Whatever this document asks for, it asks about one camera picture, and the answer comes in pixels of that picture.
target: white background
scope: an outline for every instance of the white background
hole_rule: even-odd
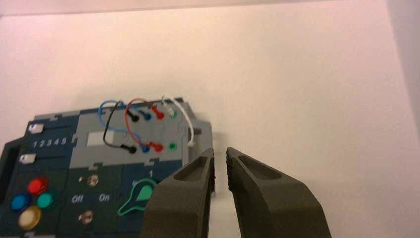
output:
[[[210,238],[240,237],[226,147],[304,182],[335,238],[418,238],[420,148],[387,5],[0,19],[0,144],[34,115],[182,96],[211,121]]]

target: white wall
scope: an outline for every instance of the white wall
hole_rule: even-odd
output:
[[[306,0],[2,0],[0,15],[132,11]]]
[[[420,134],[420,1],[387,0],[387,5]]]

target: red wire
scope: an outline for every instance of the red wire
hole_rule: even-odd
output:
[[[157,117],[159,118],[159,117],[161,117],[161,115],[163,115],[163,113],[162,112],[159,112],[158,110],[157,110],[157,108],[156,108],[156,106],[153,106],[153,104],[152,103],[150,103],[150,102],[148,102],[148,101],[146,101],[145,99],[143,99],[143,98],[134,98],[134,99],[132,99],[128,104],[127,104],[127,106],[125,107],[125,110],[124,110],[124,122],[125,122],[125,126],[127,127],[127,132],[128,132],[128,134],[130,135],[130,137],[131,137],[131,139],[133,139],[135,142],[137,142],[139,145],[142,145],[142,146],[144,146],[144,145],[149,145],[149,146],[152,146],[152,147],[154,147],[155,148],[155,150],[156,151],[161,151],[162,150],[162,145],[160,145],[160,144],[156,144],[156,143],[154,143],[154,142],[149,142],[149,143],[143,143],[143,142],[141,142],[135,135],[133,135],[133,132],[131,131],[131,128],[130,128],[130,124],[128,123],[128,116],[127,116],[127,113],[128,113],[128,109],[130,108],[130,106],[131,106],[131,104],[133,104],[133,102],[135,102],[135,101],[142,101],[142,102],[145,102],[146,104],[148,104],[151,108],[152,108],[152,110],[153,110],[153,112],[157,115]]]
[[[128,131],[128,134],[130,135],[131,139],[133,139],[139,145],[148,145],[146,143],[142,143],[135,135],[133,135],[133,132],[131,131],[131,128],[130,128],[130,124],[128,123],[128,116],[127,116],[128,109],[130,108],[131,104],[133,104],[134,101],[143,101],[143,102],[147,103],[150,107],[153,107],[153,104],[150,103],[150,102],[148,102],[148,101],[146,101],[143,98],[135,98],[135,99],[132,99],[127,104],[127,106],[125,107],[125,110],[124,110],[124,122],[125,122],[125,126],[127,127],[127,131]]]

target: white label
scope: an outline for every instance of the white label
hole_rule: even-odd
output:
[[[113,141],[114,141],[114,131],[109,130],[106,133],[105,139],[108,143],[112,144]],[[97,146],[97,145],[105,145],[105,143],[104,143],[104,131],[89,132],[88,142],[87,142],[86,146]]]
[[[71,203],[81,203],[83,202],[83,195],[74,195],[71,198]]]
[[[109,194],[101,193],[99,195],[99,202],[108,202],[109,201]]]

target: electrical training panel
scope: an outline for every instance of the electrical training panel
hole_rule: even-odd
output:
[[[135,153],[106,146],[98,109],[35,116],[24,137],[6,144],[0,161],[0,236],[3,238],[138,238],[143,214],[154,187],[212,148],[211,125],[195,118],[188,103],[179,102],[194,127],[194,145],[183,113],[168,115],[161,101],[152,102],[164,117],[150,113],[129,121],[144,141],[161,151]],[[148,104],[133,108],[151,112]],[[125,106],[110,120],[124,128]],[[111,108],[104,108],[105,121]],[[112,144],[136,145],[127,133],[108,130]]]

